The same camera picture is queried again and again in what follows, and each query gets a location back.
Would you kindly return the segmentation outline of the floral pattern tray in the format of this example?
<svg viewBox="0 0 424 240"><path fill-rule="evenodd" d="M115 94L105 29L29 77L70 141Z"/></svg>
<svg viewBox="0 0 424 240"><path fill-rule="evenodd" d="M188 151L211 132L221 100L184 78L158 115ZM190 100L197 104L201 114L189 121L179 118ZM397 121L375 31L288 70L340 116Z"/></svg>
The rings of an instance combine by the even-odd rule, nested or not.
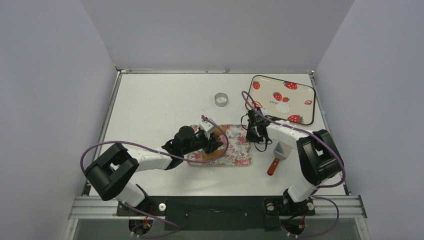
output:
<svg viewBox="0 0 424 240"><path fill-rule="evenodd" d="M227 135L227 147L224 152L217 158L211 160L203 160L203 150L191 152L184 157L190 162L191 166L208 166L208 167L244 167L252 163L253 156L251 144L247 142L247 131L240 124L225 124L220 128Z"/></svg>

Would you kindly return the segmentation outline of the metal spatula wooden handle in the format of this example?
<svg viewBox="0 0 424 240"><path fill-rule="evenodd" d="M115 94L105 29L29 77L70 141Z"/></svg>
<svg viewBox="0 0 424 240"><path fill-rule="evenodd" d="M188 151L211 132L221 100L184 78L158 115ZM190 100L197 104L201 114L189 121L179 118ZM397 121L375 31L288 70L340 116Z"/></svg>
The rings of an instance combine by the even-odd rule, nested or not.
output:
<svg viewBox="0 0 424 240"><path fill-rule="evenodd" d="M277 167L278 167L278 165L281 161L283 161L283 160L285 160L289 157L292 149L293 148L291 146L289 146L288 144L282 143L282 142L279 142L275 146L275 148L273 150L274 160L272 161L271 165L269 166L269 168L266 172L269 176L272 176L275 173L275 171L276 171L276 169L277 169Z"/></svg>

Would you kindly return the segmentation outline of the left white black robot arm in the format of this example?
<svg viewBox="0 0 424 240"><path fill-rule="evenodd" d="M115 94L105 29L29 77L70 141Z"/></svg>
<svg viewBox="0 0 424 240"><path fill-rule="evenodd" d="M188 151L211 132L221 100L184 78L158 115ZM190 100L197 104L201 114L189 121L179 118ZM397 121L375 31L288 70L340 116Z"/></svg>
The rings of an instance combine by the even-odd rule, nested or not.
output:
<svg viewBox="0 0 424 240"><path fill-rule="evenodd" d="M151 149L137 144L133 153L125 147L125 141L108 141L109 148L89 166L81 170L97 191L102 200L117 199L129 205L136 215L143 215L149 209L149 195L130 179L136 172L147 170L172 170L182 162L186 155L203 150L213 154L224 145L221 137L226 136L224 126L200 127L194 130L190 126L181 127L174 138L159 149Z"/></svg>

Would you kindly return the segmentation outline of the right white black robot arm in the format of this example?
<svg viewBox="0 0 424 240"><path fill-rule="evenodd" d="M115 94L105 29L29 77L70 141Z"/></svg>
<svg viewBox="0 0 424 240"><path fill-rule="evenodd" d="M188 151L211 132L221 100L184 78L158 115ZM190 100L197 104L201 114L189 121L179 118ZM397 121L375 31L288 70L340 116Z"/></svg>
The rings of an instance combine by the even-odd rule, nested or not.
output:
<svg viewBox="0 0 424 240"><path fill-rule="evenodd" d="M251 143L276 143L277 158L298 154L300 176L283 192L280 208L285 214L311 210L308 200L328 179L344 172L344 163L330 133L321 129L308 131L262 115L260 108L247 112L246 139Z"/></svg>

